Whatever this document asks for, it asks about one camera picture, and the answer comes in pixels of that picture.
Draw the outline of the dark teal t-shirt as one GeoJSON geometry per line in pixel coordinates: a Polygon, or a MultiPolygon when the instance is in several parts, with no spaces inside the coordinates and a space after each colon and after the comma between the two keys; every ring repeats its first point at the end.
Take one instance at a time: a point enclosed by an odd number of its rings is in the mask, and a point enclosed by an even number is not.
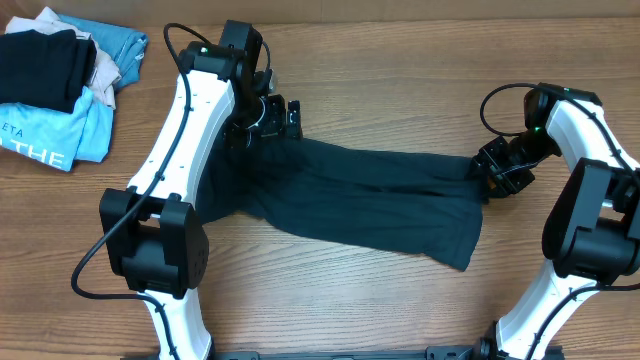
{"type": "Polygon", "coordinates": [[[479,240],[485,177],[466,157],[278,139],[216,149],[200,180],[203,223],[235,212],[293,235],[423,254],[465,270],[479,240]]]}

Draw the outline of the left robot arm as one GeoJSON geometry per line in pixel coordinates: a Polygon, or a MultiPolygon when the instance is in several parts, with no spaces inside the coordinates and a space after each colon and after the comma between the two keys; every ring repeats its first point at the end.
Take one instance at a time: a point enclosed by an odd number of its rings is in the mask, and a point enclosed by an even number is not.
{"type": "Polygon", "coordinates": [[[199,36],[173,51],[179,75],[159,136],[126,189],[108,189],[101,199],[111,269],[147,306],[159,359],[215,354],[197,290],[209,242],[196,198],[210,155],[271,137],[302,137],[299,103],[276,94],[271,68],[257,68],[267,48],[251,24],[229,20],[218,43],[199,36]]]}

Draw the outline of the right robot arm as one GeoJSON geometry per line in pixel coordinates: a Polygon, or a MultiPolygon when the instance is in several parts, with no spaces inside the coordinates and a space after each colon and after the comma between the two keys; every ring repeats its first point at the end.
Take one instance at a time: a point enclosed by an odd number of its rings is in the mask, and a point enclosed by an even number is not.
{"type": "Polygon", "coordinates": [[[525,131],[499,131],[472,158],[493,198],[533,182],[555,155],[570,177],[542,230],[545,260],[517,304],[465,353],[467,359],[561,359],[553,337],[590,297],[630,292],[617,279],[639,270],[639,163],[621,147],[593,92],[524,84],[525,131]]]}

